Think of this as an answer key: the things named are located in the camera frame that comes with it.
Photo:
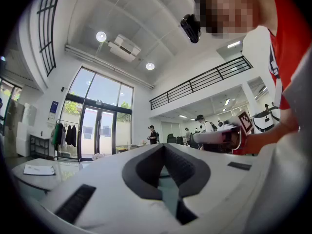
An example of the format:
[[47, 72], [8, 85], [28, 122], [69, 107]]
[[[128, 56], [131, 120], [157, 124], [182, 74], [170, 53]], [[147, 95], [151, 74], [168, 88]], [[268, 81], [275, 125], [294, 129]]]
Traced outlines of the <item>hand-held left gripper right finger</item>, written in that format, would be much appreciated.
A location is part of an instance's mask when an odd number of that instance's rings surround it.
[[164, 144], [164, 166], [178, 187], [179, 198], [199, 194], [211, 176], [206, 162], [171, 144]]

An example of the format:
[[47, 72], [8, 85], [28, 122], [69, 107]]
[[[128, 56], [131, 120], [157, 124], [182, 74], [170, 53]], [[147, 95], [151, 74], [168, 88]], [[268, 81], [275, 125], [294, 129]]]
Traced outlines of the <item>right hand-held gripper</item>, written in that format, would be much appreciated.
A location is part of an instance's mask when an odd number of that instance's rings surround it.
[[247, 143], [248, 134], [254, 129], [248, 113], [243, 110], [228, 120], [222, 121], [215, 132], [202, 132], [191, 135], [191, 142], [216, 147], [218, 152], [231, 150], [240, 154]]

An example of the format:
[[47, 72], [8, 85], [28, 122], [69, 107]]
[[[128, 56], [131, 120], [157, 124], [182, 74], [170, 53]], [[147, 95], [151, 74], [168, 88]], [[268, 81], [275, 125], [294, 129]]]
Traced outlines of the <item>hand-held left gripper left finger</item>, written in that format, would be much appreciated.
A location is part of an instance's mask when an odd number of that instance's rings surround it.
[[142, 199], [162, 200], [158, 181], [164, 166], [163, 148], [163, 144], [150, 148], [130, 159], [122, 169], [124, 183]]

